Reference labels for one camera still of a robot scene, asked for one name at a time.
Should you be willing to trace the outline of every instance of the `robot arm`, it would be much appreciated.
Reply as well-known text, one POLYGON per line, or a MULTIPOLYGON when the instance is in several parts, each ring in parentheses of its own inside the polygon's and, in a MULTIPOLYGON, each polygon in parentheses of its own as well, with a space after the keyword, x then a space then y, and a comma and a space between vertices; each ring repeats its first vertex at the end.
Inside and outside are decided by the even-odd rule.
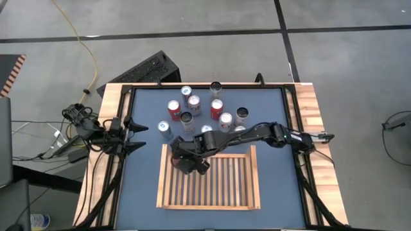
POLYGON ((195 135, 192 141, 185 141, 178 136, 171 143, 171 163, 185 174, 197 170, 202 175, 210 166, 205 158, 221 152, 228 146, 252 141, 265 141, 275 148, 290 144, 301 153, 315 150, 311 135, 308 133, 291 132, 275 122, 258 123, 252 128, 238 132, 208 131, 195 135))

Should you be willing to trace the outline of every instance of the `can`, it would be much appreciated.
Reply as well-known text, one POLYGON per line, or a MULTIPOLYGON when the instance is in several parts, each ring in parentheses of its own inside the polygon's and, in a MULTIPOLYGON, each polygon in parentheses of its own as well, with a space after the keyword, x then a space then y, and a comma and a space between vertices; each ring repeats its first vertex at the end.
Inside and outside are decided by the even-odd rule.
POLYGON ((200 97, 196 95, 190 96, 190 98, 188 98, 188 108, 190 109, 191 115, 199 116, 201 114, 200 97))
POLYGON ((245 107, 241 107, 237 109, 236 112, 236 120, 234 121, 234 125, 239 126, 243 125, 246 118, 249 116, 249 111, 245 107))
POLYGON ((208 132, 208 131, 213 131, 213 128, 210 125, 204 125, 203 127, 201 127, 201 132, 208 132))
POLYGON ((237 126, 237 127, 234 129, 235 132, 239 132, 239 131, 242 131, 242 130, 245 130, 245 127, 244 127, 244 126, 237 126))
POLYGON ((223 113, 220 116, 219 127, 222 132, 229 132, 232 124, 232 115, 230 113, 223 113))
POLYGON ((45 214, 30 214, 31 230, 45 230, 50 225, 50 216, 45 214))
POLYGON ((178 121, 181 115, 180 103, 177 100, 171 100, 167 105, 168 112, 170 113, 171 119, 178 121))
POLYGON ((211 98, 212 99, 220 99, 220 93, 222 89, 222 85, 220 82, 214 81, 210 84, 210 91, 211 91, 211 98))
POLYGON ((180 120, 182 123, 182 127, 184 129, 184 132, 186 133, 194 132, 194 121, 193 121, 193 115, 191 115, 191 113, 183 112, 180 116, 180 120))
POLYGON ((192 93, 191 87, 184 86, 181 88, 182 101, 184 102, 185 107, 188 107, 188 98, 190 98, 191 93, 192 93))
POLYGON ((166 141, 169 141, 173 138, 173 132, 171 132, 170 125, 167 123, 167 121, 161 121, 157 125, 157 128, 166 141))
POLYGON ((211 102, 211 119, 218 120, 223 113, 223 101, 214 99, 211 102))

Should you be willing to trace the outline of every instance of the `black box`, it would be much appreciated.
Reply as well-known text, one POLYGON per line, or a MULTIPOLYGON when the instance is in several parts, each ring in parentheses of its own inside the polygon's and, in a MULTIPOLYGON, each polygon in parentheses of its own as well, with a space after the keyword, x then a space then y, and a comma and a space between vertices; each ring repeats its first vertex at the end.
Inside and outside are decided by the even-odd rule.
MULTIPOLYGON (((159 51, 155 55, 147 58, 137 64, 130 70, 120 74, 117 78, 109 81, 109 83, 180 83, 180 70, 177 65, 163 51, 159 51)), ((105 84, 97 88, 97 93, 103 97, 105 84)))

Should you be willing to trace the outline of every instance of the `wooden slatted tray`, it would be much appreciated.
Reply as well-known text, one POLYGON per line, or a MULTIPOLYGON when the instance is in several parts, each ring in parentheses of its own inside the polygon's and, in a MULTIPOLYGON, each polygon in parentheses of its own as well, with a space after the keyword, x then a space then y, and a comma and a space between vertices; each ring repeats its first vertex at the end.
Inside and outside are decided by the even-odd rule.
POLYGON ((162 145, 157 207, 164 209, 260 209, 256 147, 247 154, 217 154, 206 174, 185 175, 172 166, 162 145))

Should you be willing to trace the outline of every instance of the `blue table surface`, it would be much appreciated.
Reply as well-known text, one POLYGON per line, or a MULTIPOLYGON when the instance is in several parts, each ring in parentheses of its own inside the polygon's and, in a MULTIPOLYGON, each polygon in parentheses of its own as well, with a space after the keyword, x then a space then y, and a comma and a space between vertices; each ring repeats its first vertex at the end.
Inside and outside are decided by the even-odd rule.
MULTIPOLYGON (((202 114, 194 118, 195 133, 209 124, 218 129, 218 121, 210 118, 210 91, 193 89, 200 96, 202 114)), ((271 148, 256 142, 259 191, 259 210, 166 210, 156 207, 162 144, 167 143, 157 129, 160 121, 167 121, 174 136, 192 140, 181 123, 171 120, 167 103, 176 99, 182 105, 179 89, 137 89, 132 117, 135 122, 149 127, 137 133, 132 141, 147 144, 127 157, 119 197, 116 229, 176 230, 176 229, 257 229, 304 227, 301 199, 289 146, 271 148)), ((235 115, 237 108, 246 107, 249 117, 245 126, 259 122, 277 121, 286 126, 284 105, 279 89, 223 89, 221 99, 224 112, 235 115)), ((224 153, 246 153, 250 144, 232 146, 224 153)))

